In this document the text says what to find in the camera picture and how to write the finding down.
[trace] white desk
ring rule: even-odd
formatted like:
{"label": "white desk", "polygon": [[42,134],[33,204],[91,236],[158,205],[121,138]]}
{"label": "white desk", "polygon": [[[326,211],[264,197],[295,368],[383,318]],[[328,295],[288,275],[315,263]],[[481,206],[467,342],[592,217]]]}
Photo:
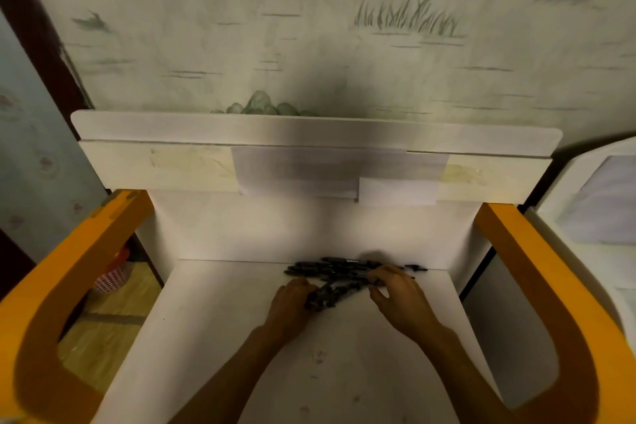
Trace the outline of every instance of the white desk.
{"label": "white desk", "polygon": [[[289,281],[284,269],[180,260],[93,422],[167,422],[263,323],[276,289]],[[417,281],[496,389],[449,274],[432,270],[419,273]],[[240,422],[447,424],[457,418],[428,359],[361,291],[318,314],[283,349]]]}

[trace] left hand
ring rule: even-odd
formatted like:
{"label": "left hand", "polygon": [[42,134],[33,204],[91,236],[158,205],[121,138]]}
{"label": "left hand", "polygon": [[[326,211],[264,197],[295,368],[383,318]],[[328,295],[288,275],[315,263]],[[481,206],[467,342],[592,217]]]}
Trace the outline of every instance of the left hand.
{"label": "left hand", "polygon": [[298,337],[315,313],[305,308],[307,296],[318,287],[298,277],[278,289],[263,329],[276,345],[285,346]]}

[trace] tiled floor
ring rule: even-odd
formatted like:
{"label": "tiled floor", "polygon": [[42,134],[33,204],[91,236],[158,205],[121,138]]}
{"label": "tiled floor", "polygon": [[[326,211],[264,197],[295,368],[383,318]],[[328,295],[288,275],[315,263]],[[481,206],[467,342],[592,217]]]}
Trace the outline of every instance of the tiled floor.
{"label": "tiled floor", "polygon": [[58,353],[64,366],[105,392],[161,288],[145,263],[133,263],[131,277],[117,291],[91,291],[84,312],[64,336]]}

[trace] red basket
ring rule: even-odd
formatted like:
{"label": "red basket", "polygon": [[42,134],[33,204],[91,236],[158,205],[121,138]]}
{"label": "red basket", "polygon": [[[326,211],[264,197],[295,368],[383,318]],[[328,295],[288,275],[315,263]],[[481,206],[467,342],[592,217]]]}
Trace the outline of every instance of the red basket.
{"label": "red basket", "polygon": [[131,276],[131,268],[126,262],[130,254],[131,251],[123,246],[106,267],[106,271],[95,281],[93,288],[99,293],[110,293],[120,289]]}

